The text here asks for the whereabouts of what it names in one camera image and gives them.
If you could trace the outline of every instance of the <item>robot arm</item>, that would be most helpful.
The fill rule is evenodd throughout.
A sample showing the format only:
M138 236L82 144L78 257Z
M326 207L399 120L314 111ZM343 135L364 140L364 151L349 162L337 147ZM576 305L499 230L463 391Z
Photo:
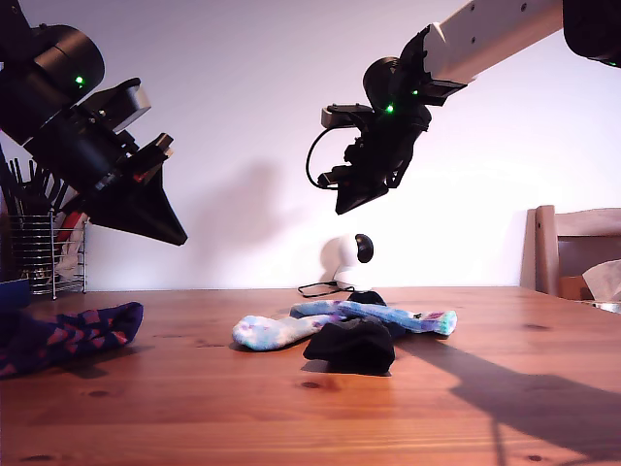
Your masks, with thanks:
M173 139L161 134L139 148L125 130L150 108L139 79L87 97L104 78L95 44L70 26L31 29L17 0L0 0L0 63L0 129L79 194L68 208L95 224L185 242L162 187ZM7 173L0 157L3 185Z
M323 109L325 132L355 126L361 135L345 150L349 164L317 182L307 160L310 181L338 191L338 214L386 194L401 182L414 142L429 127L427 105L443 105L479 73L563 26L575 53L621 66L621 2L615 0L473 0L428 25L399 57L381 58L367 70L363 86L371 107Z

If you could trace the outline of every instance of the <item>sock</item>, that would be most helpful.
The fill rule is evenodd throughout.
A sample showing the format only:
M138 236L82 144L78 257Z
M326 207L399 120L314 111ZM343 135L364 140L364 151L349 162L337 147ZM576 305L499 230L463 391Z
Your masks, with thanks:
M386 306L384 300L379 296L376 291L354 291L349 295L347 301L353 301L360 304L377 304L379 306ZM393 338L403 337L408 331L395 322L382 322L390 332L390 336Z
M376 291L354 291L349 295L347 301L354 301L360 304L379 304L385 306L386 303Z
M277 350L317 333L327 322L343 319L337 315L285 317L280 320L246 316L233 327L233 339L255 351Z
M382 322L393 322L413 333L436 332L448 336L455 330L455 311L443 313L412 313L377 304L360 304L353 301L312 301L296 304L292 316L337 315L344 317L377 317Z
M375 317L329 322L304 350L306 359L321 359L339 372L385 374L395 360L388 329Z

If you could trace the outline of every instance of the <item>cable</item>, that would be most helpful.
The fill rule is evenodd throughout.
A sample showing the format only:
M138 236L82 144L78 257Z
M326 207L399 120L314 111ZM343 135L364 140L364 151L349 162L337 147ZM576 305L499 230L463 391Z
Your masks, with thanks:
M315 139L314 142L312 143L312 145L310 146L309 156L307 157L307 177L309 178L310 183L314 187L318 187L319 189L327 189L327 190L331 190L331 191L336 191L338 189L337 187L334 187L334 186L322 186L321 184L319 184L318 182L316 182L312 178L312 176L311 176L311 155L312 155L312 151L314 150L314 147L321 140L321 138L323 138L326 134L328 134L333 129L346 128L348 126L349 125L341 124L341 125L337 125L337 126L332 126L332 127L328 128L328 129L324 130L319 136L317 136L317 139Z

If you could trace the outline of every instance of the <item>black cable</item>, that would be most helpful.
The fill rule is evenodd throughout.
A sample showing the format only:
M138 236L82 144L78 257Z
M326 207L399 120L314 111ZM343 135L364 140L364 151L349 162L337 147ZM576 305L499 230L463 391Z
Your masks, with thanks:
M318 294L306 294L304 291L302 291L305 288L310 288L312 286L320 286L323 284L325 284L326 286L332 286L332 287L335 286L336 289L327 291L325 293L318 293ZM304 296L305 298L318 298L320 296L328 296L329 294L340 293L341 291L355 291L355 288L352 285L346 286L345 288L341 288L339 287L339 284L336 281L332 281L332 282L311 283L311 284L305 284L304 286L298 286L298 291L300 291L300 294L302 294L302 296Z
M328 189L328 190L332 190L332 191L336 191L338 189L337 187L333 187L333 186L322 186L321 184L319 184L318 182L316 182L312 178L312 176L311 176L311 155L312 155L312 151L314 150L314 147L321 140L321 138L323 138L326 134L328 134L333 129L347 128L348 126L349 125L342 124L342 125L332 126L332 127L328 128L328 129L324 130L319 136L317 136L317 139L315 139L314 142L312 143L312 145L310 146L309 155L307 156L307 177L309 178L310 183L314 187L318 187L319 189Z

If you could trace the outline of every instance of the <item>white wall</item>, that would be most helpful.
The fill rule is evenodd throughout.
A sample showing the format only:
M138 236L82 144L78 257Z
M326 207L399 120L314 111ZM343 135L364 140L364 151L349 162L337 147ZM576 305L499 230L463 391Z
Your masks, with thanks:
M387 196L338 217L335 196L306 181L321 107L366 102L366 68L463 1L21 0L31 23L95 41L102 86L143 80L153 109L130 127L139 143L176 139L164 183L188 242L92 227L91 289L309 283L348 229L376 243L377 285L517 284L527 209L618 207L621 74L572 55L560 33L433 108ZM314 173L354 135L326 137Z

